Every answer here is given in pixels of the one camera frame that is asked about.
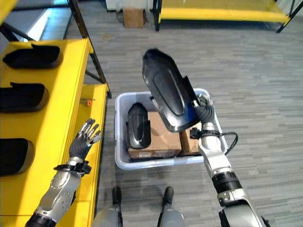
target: yellow shelf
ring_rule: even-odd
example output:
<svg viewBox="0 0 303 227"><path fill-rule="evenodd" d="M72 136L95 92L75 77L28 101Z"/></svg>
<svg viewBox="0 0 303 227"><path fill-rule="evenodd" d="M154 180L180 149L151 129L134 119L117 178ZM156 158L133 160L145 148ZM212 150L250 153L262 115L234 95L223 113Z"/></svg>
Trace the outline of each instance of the yellow shelf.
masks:
<svg viewBox="0 0 303 227"><path fill-rule="evenodd" d="M90 117L96 119L96 123L100 124L101 132L103 131L107 91L108 88L106 84L84 85L82 87L81 97L92 98L94 100L90 107L83 104L79 105L73 136L76 135L81 125ZM76 200L64 215L63 219L57 224L58 227L91 227L98 187L100 150L101 141L94 144L90 149L86 160L89 161L89 165L92 167L91 172L89 175L82 177L80 187L76 193ZM48 187L50 180L40 180L39 182L39 186L42 184L41 182L43 182ZM3 227L23 227L29 218L30 215L1 216L1 224Z"/></svg>
<svg viewBox="0 0 303 227"><path fill-rule="evenodd" d="M63 53L62 64L55 69L16 70L0 63L1 86L10 82L42 83L49 91L47 105L38 112L0 114L1 138L25 138L33 142L36 154L24 173L0 177L0 214L32 215L61 164L64 152L74 137L81 86L92 46L88 39L40 41L37 45L57 45ZM11 42L4 54L31 43Z"/></svg>
<svg viewBox="0 0 303 227"><path fill-rule="evenodd" d="M18 0L0 0L0 25L17 4Z"/></svg>
<svg viewBox="0 0 303 227"><path fill-rule="evenodd" d="M287 22L274 0L162 0L161 19Z"/></svg>

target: robot leg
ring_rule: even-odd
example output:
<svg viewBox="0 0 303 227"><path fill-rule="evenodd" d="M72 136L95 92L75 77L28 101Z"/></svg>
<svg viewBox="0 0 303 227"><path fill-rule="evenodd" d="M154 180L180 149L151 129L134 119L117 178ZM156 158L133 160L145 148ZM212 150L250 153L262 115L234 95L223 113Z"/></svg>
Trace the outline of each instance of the robot leg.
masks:
<svg viewBox="0 0 303 227"><path fill-rule="evenodd" d="M186 227L183 215L172 206L174 190L167 187L163 197L163 210L159 216L157 227Z"/></svg>
<svg viewBox="0 0 303 227"><path fill-rule="evenodd" d="M119 187L113 189L113 205L96 215L92 227L123 227Z"/></svg>

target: cardboard box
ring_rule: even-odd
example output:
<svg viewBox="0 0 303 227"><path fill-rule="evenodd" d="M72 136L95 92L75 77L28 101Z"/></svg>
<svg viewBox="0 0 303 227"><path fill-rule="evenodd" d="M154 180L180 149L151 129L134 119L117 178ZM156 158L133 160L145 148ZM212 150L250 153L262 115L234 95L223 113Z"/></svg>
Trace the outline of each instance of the cardboard box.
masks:
<svg viewBox="0 0 303 227"><path fill-rule="evenodd" d="M168 131L158 112L148 112L148 120L151 121L151 144L144 149L129 148L131 158L167 158L178 155L181 151L179 133Z"/></svg>
<svg viewBox="0 0 303 227"><path fill-rule="evenodd" d="M202 127L202 124L197 123L193 127L180 132L180 140L181 140L181 145L182 145L181 156L200 155L199 140L190 138L190 130L192 128L201 129L201 127Z"/></svg>
<svg viewBox="0 0 303 227"><path fill-rule="evenodd" d="M123 18L126 28L143 28L143 9L123 8Z"/></svg>

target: white plastic bin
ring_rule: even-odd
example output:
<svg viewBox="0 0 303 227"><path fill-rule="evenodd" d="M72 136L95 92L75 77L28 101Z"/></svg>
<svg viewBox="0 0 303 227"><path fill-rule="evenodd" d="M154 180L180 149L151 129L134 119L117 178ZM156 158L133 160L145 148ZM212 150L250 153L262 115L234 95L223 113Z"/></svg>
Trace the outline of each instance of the white plastic bin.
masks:
<svg viewBox="0 0 303 227"><path fill-rule="evenodd" d="M194 89L197 95L205 94L209 97L209 93L200 88ZM125 123L127 121L127 113L131 106L139 102L148 112L156 111L150 100L150 92L127 92L122 93L116 98L115 105L115 161L117 166L124 170L144 169L160 166L173 166L182 164L192 164L203 162L202 156L188 157L172 157L157 160L135 161L133 162L128 154L125 136ZM214 123L219 132L222 132L217 115L214 114ZM227 150L227 143L224 136L220 137L222 150Z"/></svg>

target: robot wrist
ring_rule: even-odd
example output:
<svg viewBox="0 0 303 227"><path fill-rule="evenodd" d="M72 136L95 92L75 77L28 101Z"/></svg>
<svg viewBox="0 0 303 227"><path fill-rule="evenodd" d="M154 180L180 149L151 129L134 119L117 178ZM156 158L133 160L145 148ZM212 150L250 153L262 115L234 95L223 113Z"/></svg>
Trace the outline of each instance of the robot wrist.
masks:
<svg viewBox="0 0 303 227"><path fill-rule="evenodd" d="M91 167L88 165L88 161L84 161L82 163L76 163L75 165L70 165L69 161L65 165L58 165L54 168L57 171L70 172L79 176L84 176L85 174L89 174L91 171Z"/></svg>

